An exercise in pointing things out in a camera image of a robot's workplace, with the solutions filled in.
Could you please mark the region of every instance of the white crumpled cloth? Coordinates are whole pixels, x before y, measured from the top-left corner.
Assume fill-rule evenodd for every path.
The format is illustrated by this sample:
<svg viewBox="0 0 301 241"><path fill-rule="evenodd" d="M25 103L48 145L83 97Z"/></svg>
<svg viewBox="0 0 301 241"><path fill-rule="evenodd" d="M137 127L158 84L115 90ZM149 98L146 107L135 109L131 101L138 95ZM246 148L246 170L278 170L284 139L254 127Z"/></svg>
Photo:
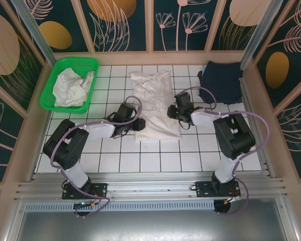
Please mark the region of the white crumpled cloth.
<svg viewBox="0 0 301 241"><path fill-rule="evenodd" d="M53 89L55 107L83 106L87 100L94 71L88 72L86 79L76 74L72 68L62 71Z"/></svg>
<svg viewBox="0 0 301 241"><path fill-rule="evenodd" d="M178 120L167 116L168 107L174 104L170 73L163 70L155 74L137 71L130 73L130 79L133 95L142 102L140 117L146 121L145 128L135 132L135 140L180 139Z"/></svg>

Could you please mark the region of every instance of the green basket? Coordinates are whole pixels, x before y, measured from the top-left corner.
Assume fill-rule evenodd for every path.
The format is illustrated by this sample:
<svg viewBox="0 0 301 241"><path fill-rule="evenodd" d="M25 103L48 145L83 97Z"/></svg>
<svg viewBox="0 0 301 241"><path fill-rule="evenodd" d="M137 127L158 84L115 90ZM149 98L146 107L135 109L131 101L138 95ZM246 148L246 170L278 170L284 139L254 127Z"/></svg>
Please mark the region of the green basket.
<svg viewBox="0 0 301 241"><path fill-rule="evenodd" d="M72 68L73 71L80 75L82 78L86 78L87 73L94 71L94 78L90 86L90 90L87 96L87 101L84 102L83 106L72 106L72 107L55 107L56 98L53 95L53 89L57 81L58 75L67 68ZM99 63L97 60L92 58L83 57L66 57L58 60L49 76L44 91L40 97L40 105L43 109L53 110L55 112L69 112L83 114L88 111L89 103L96 82L97 71Z"/></svg>

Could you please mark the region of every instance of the white grid mat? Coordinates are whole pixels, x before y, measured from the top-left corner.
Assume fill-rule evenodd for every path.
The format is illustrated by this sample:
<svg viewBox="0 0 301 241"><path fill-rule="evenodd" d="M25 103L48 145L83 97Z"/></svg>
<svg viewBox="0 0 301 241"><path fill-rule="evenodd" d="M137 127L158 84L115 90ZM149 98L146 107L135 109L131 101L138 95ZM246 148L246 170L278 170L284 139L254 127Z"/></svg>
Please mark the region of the white grid mat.
<svg viewBox="0 0 301 241"><path fill-rule="evenodd" d="M52 114L46 133L48 140L59 123L69 118L75 123L93 122L118 110L125 97L132 95L130 72L155 73L167 70L171 73L172 89L175 93L191 86L199 86L197 73L202 65L147 65L147 66L100 66L94 86L89 111L85 114ZM209 106L198 96L199 90L189 91L195 107ZM216 111L244 110L244 105L218 104ZM214 126L209 128L181 128L180 140L135 142L134 132L117 138L103 138L86 143L80 165L87 173L97 172L201 172L215 171L220 163L220 149ZM243 160L238 171L260 171L257 154ZM53 173L49 158L40 154L35 168L38 173Z"/></svg>

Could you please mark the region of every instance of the black mounting plate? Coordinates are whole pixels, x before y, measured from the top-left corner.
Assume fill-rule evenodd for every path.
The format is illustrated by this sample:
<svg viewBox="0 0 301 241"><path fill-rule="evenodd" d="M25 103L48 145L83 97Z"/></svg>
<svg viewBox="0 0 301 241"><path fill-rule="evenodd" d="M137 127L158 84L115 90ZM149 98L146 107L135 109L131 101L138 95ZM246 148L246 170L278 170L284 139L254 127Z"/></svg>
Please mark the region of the black mounting plate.
<svg viewBox="0 0 301 241"><path fill-rule="evenodd" d="M229 188L232 188L239 196L241 195L239 183L234 179L227 183L226 188L220 189L219 193L216 193L212 186L211 181L206 182L196 182L195 189L197 197L230 197L233 193L230 191Z"/></svg>
<svg viewBox="0 0 301 241"><path fill-rule="evenodd" d="M107 195L107 183L91 183L90 192L92 195L97 195L99 197L106 197ZM69 183L64 184L64 189L62 192L62 199L64 200L76 200L76 199L92 199L91 197L87 197L84 194L78 192L72 185Z"/></svg>

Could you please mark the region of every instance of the purple cable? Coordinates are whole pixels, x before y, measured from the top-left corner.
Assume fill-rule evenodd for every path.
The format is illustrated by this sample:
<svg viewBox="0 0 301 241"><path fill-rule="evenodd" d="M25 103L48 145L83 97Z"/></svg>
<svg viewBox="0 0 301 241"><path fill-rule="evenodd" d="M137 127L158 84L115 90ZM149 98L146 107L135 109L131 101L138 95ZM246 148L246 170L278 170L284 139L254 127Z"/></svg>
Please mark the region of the purple cable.
<svg viewBox="0 0 301 241"><path fill-rule="evenodd" d="M193 86L193 87L184 89L181 93L184 93L185 91L187 91L187 90L189 90L189 89L202 89L202 90L205 90L206 92L208 92L208 93L212 96L212 98L213 98L213 100L214 100L214 107L213 107L213 108L211 108L211 107L206 107L206 108L204 108L204 109L215 109L215 108L216 108L216 106L217 106L217 101L216 101L216 98L215 98L215 96L213 95L213 93L212 93L211 91L209 91L208 89L203 88L203 87L201 87L201 86Z"/></svg>
<svg viewBox="0 0 301 241"><path fill-rule="evenodd" d="M133 123L135 120L137 120L137 118L139 117L140 113L141 113L141 109L142 109L142 104L141 104L141 100L135 96L128 96L124 103L127 102L127 100L129 98L135 98L138 102L139 102L139 107L137 108L137 113L136 115L133 117L133 119L127 121L127 122L122 122L122 123L117 123L117 122L109 122L109 121L105 121L106 123L110 123L110 124L113 124L113 125L117 125L117 126L124 126L124 125L127 125L127 124L130 124L130 123ZM89 126L98 126L99 124L103 124L104 121L98 121L98 122L91 122L91 123L85 123L85 124L79 124L77 126L74 126L73 128L70 128L62 137L61 139L57 142L52 154L51 154L51 157L50 157L50 165L52 167L55 167L55 168L60 168L59 166L56 166L54 164L54 157L56 155L56 152L58 150L58 148L60 147L61 143L64 141L64 139L69 135L69 133L71 133L73 130L77 129L77 128L80 128L80 127L89 127ZM64 171L61 169L61 174L66 178L67 178L67 175L64 173ZM94 195L91 195L87 192L84 192L82 191L80 188L78 188L74 183L72 183L70 180L69 180L69 184L72 185L78 192L88 196L88 197L92 197L93 199L100 199L100 200L107 200L107 202L102 205L98 210L94 211L93 213L90 213L89 216L91 215L94 215L96 213L98 213L101 209L103 209L109 202L110 202L110 199L108 197L99 197L99 196L94 196Z"/></svg>
<svg viewBox="0 0 301 241"><path fill-rule="evenodd" d="M243 187L246 191L246 200L245 200L245 204L241 207L240 210L237 210L237 211L231 212L231 213L222 213L225 216L235 215L235 214L239 214L239 213L243 212L244 209L246 208L247 204L249 203L249 190L247 189L247 186L244 184L244 182L241 179L239 179L237 177L234 177L234 178L243 185Z"/></svg>
<svg viewBox="0 0 301 241"><path fill-rule="evenodd" d="M64 176L64 178L67 179L67 175L65 174L64 170L61 170L61 174ZM81 217L82 219L84 219L84 218L90 217L92 215L95 215L95 214L99 213L110 202L110 199L108 197L100 197L100 196L91 195L91 194L89 194L87 192L84 192L80 188L78 188L72 181L69 180L68 183L70 185L72 185L78 192L80 192L80 193L82 193L82 194L84 194L86 196L92 197L94 199L99 199L99 200L107 200L107 202L104 205L102 205L99 209L97 209L96 211L92 211L92 212L90 212L89 214L87 214L85 216L79 216L78 215L77 211L78 211L79 208L81 208L80 206L78 206L75 209L75 214L76 214L77 217Z"/></svg>

